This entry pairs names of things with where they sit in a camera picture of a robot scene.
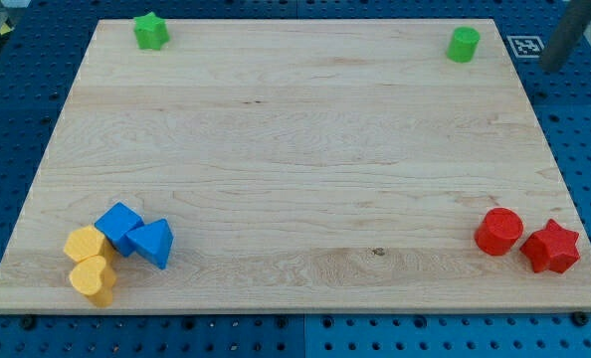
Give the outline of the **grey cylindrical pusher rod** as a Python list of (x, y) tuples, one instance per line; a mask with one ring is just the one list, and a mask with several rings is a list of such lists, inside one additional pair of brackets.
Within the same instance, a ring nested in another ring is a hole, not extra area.
[(570, 0), (539, 57), (545, 72), (556, 73), (569, 59), (591, 22), (591, 0)]

